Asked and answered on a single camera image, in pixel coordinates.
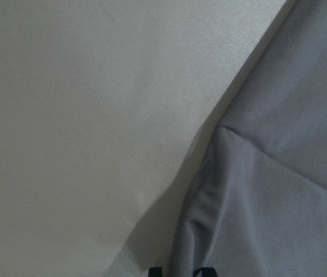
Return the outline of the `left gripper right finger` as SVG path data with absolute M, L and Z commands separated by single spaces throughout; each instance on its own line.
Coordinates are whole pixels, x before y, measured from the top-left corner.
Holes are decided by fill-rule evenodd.
M 218 274 L 213 267 L 201 267 L 193 272 L 193 277 L 218 277 Z

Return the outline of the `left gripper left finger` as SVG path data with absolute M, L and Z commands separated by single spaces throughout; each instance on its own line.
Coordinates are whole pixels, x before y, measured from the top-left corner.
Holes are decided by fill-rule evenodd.
M 163 277 L 162 267 L 149 268 L 148 277 Z

